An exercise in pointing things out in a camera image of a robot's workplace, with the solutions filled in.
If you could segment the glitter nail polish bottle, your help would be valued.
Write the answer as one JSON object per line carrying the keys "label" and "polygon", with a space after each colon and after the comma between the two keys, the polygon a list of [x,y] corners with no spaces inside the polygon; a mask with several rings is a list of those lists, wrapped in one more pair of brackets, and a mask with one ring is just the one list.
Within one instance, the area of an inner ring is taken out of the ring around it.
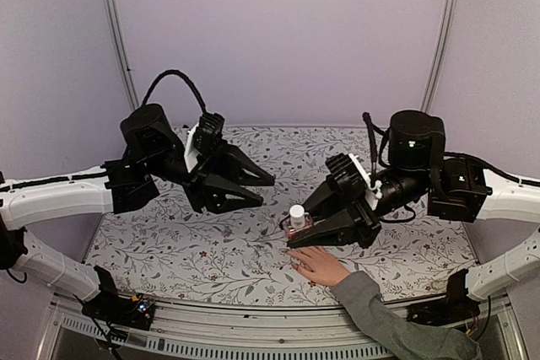
{"label": "glitter nail polish bottle", "polygon": [[279,227],[283,230],[287,239],[294,239],[299,234],[312,228],[314,221],[309,213],[305,213],[302,217],[291,217],[288,215],[280,223]]}

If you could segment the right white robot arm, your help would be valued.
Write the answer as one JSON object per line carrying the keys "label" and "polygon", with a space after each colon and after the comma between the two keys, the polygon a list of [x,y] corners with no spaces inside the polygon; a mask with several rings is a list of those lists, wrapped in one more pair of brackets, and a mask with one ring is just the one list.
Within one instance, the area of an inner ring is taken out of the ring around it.
{"label": "right white robot arm", "polygon": [[340,153],[328,158],[326,179],[303,203],[313,220],[289,237],[292,249],[312,245],[373,244],[388,214],[422,197],[429,216],[473,223],[507,219],[539,221],[539,182],[510,175],[466,153],[446,151],[444,122],[419,110],[395,113],[378,132],[370,115],[371,169]]}

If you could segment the person's bare hand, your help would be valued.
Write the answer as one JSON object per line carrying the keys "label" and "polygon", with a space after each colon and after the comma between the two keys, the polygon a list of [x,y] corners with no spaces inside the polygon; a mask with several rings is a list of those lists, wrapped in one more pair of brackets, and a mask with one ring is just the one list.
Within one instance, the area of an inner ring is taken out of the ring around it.
{"label": "person's bare hand", "polygon": [[292,267],[309,282],[335,287],[351,275],[343,264],[331,253],[321,247],[311,246],[288,250]]}

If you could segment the white nail polish cap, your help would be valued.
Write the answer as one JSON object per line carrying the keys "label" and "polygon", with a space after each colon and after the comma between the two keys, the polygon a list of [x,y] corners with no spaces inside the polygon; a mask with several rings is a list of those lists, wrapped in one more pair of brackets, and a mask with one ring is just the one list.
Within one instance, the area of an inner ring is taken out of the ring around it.
{"label": "white nail polish cap", "polygon": [[305,226],[305,209],[295,204],[289,209],[290,227],[294,230],[302,229]]}

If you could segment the grey sleeved forearm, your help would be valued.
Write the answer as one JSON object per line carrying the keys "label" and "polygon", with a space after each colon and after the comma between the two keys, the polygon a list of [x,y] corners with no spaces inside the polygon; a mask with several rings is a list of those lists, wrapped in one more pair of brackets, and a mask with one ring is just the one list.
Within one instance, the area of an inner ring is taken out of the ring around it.
{"label": "grey sleeved forearm", "polygon": [[331,288],[358,329],[399,359],[480,359],[480,346],[453,328],[408,322],[381,302],[379,285],[357,271]]}

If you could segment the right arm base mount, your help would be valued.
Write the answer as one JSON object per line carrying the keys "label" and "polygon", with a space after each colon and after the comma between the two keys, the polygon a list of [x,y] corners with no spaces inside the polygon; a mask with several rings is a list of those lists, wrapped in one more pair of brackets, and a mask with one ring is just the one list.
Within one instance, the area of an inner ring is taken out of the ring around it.
{"label": "right arm base mount", "polygon": [[480,315],[478,301],[467,296],[467,274],[468,269],[452,274],[443,297],[408,305],[406,320],[420,325],[442,326]]}

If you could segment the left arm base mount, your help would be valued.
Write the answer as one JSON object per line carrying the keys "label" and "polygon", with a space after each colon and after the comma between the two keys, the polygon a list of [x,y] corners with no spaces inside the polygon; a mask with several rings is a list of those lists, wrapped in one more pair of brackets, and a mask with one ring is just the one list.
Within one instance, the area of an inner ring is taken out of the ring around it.
{"label": "left arm base mount", "polygon": [[155,300],[142,293],[136,293],[130,298],[121,297],[112,275],[100,266],[95,266],[94,270],[100,282],[99,293],[82,304],[82,314],[108,324],[150,330],[154,320]]}

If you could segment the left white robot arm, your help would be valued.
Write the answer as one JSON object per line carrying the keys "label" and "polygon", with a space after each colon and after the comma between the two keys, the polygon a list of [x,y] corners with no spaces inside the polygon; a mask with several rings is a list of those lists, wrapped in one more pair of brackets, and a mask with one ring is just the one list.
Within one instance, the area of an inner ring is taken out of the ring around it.
{"label": "left white robot arm", "polygon": [[135,212],[159,196],[155,179],[182,187],[201,213],[259,207],[250,189],[275,179],[223,138],[224,118],[205,112],[186,142],[174,133],[158,104],[136,109],[120,125],[126,154],[73,174],[1,182],[1,267],[40,278],[72,293],[108,321],[126,312],[111,274],[88,268],[37,239],[35,223],[79,214]]}

